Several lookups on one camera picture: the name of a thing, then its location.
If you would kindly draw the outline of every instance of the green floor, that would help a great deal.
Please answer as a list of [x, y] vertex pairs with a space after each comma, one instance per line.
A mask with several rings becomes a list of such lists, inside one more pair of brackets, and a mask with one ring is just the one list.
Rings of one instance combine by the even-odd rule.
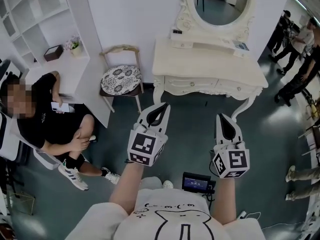
[[[283, 85], [274, 64], [264, 53], [259, 60], [269, 88], [258, 96], [253, 105], [237, 117], [246, 147], [250, 150], [251, 169], [236, 180], [237, 212], [261, 212], [261, 227], [276, 223], [294, 224], [306, 217], [309, 199], [285, 201], [285, 194], [309, 181], [287, 184], [290, 165], [298, 169], [310, 166], [310, 157], [300, 154], [308, 149], [298, 104], [291, 107], [274, 103], [274, 95]], [[210, 175], [209, 150], [214, 146], [214, 125], [217, 113], [231, 115], [241, 104], [233, 98], [192, 93], [173, 96], [164, 93], [162, 100], [171, 105], [166, 134], [168, 142], [161, 157], [144, 176], [158, 176], [171, 180], [181, 188], [183, 172]], [[153, 104], [152, 90], [140, 96], [141, 106]], [[138, 113], [134, 98], [115, 98], [115, 113], [108, 129], [98, 125], [98, 143], [90, 145], [85, 156], [96, 166], [107, 166], [121, 174], [125, 167], [130, 130]], [[33, 156], [28, 165], [18, 170], [25, 183], [25, 191], [36, 197], [34, 215], [13, 213], [13, 223], [19, 240], [62, 240], [74, 228], [88, 208], [107, 202], [114, 188], [102, 177], [83, 177], [88, 191], [75, 188], [58, 170], [50, 171]], [[276, 226], [264, 232], [268, 240], [291, 240], [297, 237], [292, 226]]]

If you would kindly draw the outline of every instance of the standing person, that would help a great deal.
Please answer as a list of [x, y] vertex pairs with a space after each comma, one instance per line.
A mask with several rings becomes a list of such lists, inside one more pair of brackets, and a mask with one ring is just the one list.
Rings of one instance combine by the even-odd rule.
[[[308, 181], [320, 179], [320, 167], [313, 169], [306, 169], [302, 171], [296, 171], [296, 167], [292, 165], [285, 177], [285, 181]], [[293, 191], [285, 195], [286, 201], [294, 201], [297, 199], [303, 199], [310, 197], [311, 195], [320, 193], [320, 181], [317, 181], [304, 189]]]
[[286, 55], [290, 54], [289, 63], [281, 70], [280, 68], [277, 71], [285, 75], [294, 65], [296, 58], [302, 54], [306, 45], [310, 44], [314, 41], [314, 29], [317, 27], [317, 22], [314, 18], [311, 18], [307, 24], [307, 26], [303, 26], [300, 28], [300, 33], [296, 36], [285, 48], [282, 52], [280, 52], [277, 56], [273, 57], [269, 55], [271, 60], [274, 63], [277, 63], [278, 60], [282, 59]]
[[85, 161], [82, 151], [90, 142], [95, 120], [91, 114], [56, 113], [51, 102], [58, 102], [60, 75], [53, 71], [43, 75], [31, 90], [18, 78], [7, 78], [0, 88], [0, 99], [17, 117], [20, 134], [33, 146], [61, 161], [59, 172], [80, 190], [88, 185], [79, 172], [87, 176], [103, 176], [117, 184], [119, 175], [107, 168], [96, 168]]
[[305, 62], [293, 79], [274, 96], [274, 101], [278, 103], [280, 98], [282, 98], [288, 106], [291, 106], [290, 100], [306, 88], [320, 70], [319, 58], [320, 47], [317, 46], [313, 49], [311, 56], [305, 59]]
[[269, 49], [273, 51], [275, 54], [280, 49], [280, 46], [282, 44], [282, 41], [285, 37], [285, 31], [287, 31], [289, 25], [290, 25], [290, 17], [291, 13], [288, 10], [284, 10], [283, 16], [281, 16], [278, 24], [275, 27], [275, 30], [273, 31], [273, 34], [267, 44]]
[[144, 166], [129, 163], [109, 202], [93, 205], [67, 240], [265, 240], [256, 219], [237, 220], [233, 178], [219, 179], [213, 213], [206, 200], [156, 178], [140, 185]]

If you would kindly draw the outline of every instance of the small plant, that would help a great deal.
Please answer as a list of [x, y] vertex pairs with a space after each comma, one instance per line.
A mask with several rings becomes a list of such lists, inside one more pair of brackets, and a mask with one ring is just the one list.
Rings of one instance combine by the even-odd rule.
[[64, 49], [66, 51], [76, 49], [81, 44], [81, 39], [79, 35], [73, 35], [71, 39], [65, 42]]

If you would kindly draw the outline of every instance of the black and white marker cube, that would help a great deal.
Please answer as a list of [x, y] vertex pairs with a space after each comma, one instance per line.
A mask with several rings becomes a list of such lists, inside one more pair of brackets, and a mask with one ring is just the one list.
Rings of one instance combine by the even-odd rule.
[[131, 130], [128, 145], [128, 159], [130, 161], [152, 166], [164, 150], [168, 137], [148, 132], [136, 132]]
[[250, 169], [248, 149], [220, 149], [213, 158], [220, 178], [238, 178]]

